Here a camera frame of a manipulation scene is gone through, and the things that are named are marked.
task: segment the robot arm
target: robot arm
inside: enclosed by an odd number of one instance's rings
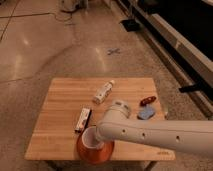
[[[129,116],[128,105],[114,101],[96,126],[96,139],[128,141],[213,157],[211,121],[142,121]]]

